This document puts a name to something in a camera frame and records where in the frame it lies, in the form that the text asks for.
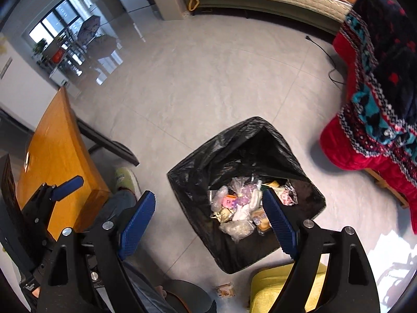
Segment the open grey umbrella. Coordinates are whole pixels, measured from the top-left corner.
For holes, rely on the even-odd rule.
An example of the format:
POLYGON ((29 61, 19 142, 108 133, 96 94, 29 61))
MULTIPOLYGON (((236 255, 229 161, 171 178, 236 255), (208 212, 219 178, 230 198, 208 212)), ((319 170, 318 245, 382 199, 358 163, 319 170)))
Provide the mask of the open grey umbrella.
POLYGON ((87 20, 85 20, 80 30, 78 31, 77 40, 82 45, 87 45, 97 33, 97 30, 100 27, 100 17, 96 15, 92 15, 87 20))

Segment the bagged bread bun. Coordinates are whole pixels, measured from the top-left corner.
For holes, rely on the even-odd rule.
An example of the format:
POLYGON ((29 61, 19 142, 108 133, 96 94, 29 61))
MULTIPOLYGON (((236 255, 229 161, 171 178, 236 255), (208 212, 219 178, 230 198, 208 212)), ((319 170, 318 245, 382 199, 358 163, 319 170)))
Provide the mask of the bagged bread bun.
POLYGON ((251 220, 260 235, 265 235, 269 230, 271 230, 269 219, 262 206, 251 213, 251 220))

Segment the white knitted cloth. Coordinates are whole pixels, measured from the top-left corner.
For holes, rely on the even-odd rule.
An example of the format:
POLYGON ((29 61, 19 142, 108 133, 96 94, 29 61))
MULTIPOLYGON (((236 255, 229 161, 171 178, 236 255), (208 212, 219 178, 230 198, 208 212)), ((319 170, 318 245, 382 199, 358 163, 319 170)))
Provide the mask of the white knitted cloth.
POLYGON ((237 209, 233 214, 232 221, 249 220, 251 216, 251 210, 249 204, 237 205, 237 209))

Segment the black trash bag bin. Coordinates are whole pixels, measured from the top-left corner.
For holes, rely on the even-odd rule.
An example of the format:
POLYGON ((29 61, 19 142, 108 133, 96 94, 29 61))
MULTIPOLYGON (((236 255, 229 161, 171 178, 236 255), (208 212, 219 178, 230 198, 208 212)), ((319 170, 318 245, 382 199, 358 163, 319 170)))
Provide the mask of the black trash bag bin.
POLYGON ((251 218, 267 184, 288 190, 313 219, 326 207, 275 127, 251 117, 225 129, 168 172, 185 216, 219 268, 234 274, 277 250, 273 233, 251 218))

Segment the clear bag white contents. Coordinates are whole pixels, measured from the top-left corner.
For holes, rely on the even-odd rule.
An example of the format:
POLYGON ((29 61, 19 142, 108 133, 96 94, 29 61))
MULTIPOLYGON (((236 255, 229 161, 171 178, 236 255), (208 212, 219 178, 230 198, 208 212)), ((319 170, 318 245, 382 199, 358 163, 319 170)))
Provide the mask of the clear bag white contents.
POLYGON ((229 235, 235 243, 250 236, 255 229, 254 224, 249 220, 236 220, 221 223, 219 229, 229 235))

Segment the person leg in jeans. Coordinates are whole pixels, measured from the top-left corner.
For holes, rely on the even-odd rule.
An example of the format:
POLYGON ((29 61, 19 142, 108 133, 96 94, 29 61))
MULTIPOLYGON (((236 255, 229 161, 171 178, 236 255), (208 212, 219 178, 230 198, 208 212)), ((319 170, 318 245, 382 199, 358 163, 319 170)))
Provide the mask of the person leg in jeans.
MULTIPOLYGON (((102 227, 104 222, 117 218, 125 209, 136 205, 136 194, 128 189, 116 191, 99 210, 93 227, 102 227)), ((147 312, 176 312, 163 297, 163 273, 151 257, 139 247, 139 252, 124 260, 125 270, 147 312)))

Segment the snack wrapper on floor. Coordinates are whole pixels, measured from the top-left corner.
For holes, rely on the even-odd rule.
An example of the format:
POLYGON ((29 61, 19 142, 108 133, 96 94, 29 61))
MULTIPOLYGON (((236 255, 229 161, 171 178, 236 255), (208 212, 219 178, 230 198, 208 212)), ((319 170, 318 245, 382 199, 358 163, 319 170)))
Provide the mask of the snack wrapper on floor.
POLYGON ((226 297, 234 297, 235 296, 235 289, 232 283, 226 283, 223 285, 219 285, 215 288, 216 295, 219 298, 226 298, 226 297))

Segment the white pedal bin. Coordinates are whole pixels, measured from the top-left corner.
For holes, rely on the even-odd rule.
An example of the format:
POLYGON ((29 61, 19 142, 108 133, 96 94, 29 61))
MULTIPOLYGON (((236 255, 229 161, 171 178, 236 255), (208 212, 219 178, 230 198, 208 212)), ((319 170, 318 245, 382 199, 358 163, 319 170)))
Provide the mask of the white pedal bin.
POLYGON ((69 82, 69 79, 57 67, 50 73, 50 79, 57 84, 58 87, 65 87, 69 82))

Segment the bagged white fluffy dusters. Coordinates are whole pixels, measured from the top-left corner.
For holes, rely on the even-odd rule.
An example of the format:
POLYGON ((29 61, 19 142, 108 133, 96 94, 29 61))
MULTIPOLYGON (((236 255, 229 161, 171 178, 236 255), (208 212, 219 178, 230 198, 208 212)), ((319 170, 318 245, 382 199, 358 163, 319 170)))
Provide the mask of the bagged white fluffy dusters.
POLYGON ((249 211, 252 212, 261 206, 262 190, 256 188, 252 192, 251 199, 248 203, 249 211))

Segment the potted plant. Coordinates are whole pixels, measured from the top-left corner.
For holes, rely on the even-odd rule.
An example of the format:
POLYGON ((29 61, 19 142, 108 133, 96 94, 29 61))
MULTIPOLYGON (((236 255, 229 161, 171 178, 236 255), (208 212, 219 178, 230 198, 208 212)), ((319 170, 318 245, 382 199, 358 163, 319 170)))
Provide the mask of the potted plant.
POLYGON ((44 52, 47 45, 48 43, 45 38, 39 40, 33 47, 33 56, 36 57, 38 55, 41 55, 44 52))

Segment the dining table with chairs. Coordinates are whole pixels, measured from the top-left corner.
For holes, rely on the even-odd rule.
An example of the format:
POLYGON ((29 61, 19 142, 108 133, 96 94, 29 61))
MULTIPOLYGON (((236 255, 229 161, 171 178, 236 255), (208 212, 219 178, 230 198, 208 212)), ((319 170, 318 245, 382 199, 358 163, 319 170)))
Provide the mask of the dining table with chairs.
POLYGON ((83 73, 81 66, 86 59, 86 48, 77 41, 72 31, 65 29, 45 46, 36 63, 48 74, 58 69, 66 75, 80 77, 83 73))

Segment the purple puzzle cube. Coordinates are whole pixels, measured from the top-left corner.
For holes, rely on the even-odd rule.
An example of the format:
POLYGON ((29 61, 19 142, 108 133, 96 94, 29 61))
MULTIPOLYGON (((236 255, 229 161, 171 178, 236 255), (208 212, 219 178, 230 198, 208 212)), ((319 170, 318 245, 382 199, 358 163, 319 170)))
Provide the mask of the purple puzzle cube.
POLYGON ((222 199, 222 206, 225 208, 236 208, 237 206, 245 206, 250 202, 247 196, 235 196, 228 194, 222 199))

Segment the bag of pink rubber bands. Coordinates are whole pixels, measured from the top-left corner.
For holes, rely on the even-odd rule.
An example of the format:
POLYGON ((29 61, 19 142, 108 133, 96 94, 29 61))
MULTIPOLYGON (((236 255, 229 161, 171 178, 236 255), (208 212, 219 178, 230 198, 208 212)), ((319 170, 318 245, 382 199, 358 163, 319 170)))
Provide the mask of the bag of pink rubber bands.
POLYGON ((234 177, 228 184, 228 188, 236 196, 247 196, 251 199, 253 190, 260 189, 260 185, 249 177, 234 177))

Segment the green slipper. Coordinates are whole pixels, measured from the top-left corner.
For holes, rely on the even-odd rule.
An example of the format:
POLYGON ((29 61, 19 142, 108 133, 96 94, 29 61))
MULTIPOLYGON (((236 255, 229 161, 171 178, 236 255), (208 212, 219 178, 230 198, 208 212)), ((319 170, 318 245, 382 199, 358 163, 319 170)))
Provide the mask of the green slipper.
POLYGON ((136 175, 127 167, 117 168, 115 171, 115 189, 117 191, 130 191, 136 199, 142 195, 142 191, 136 175))

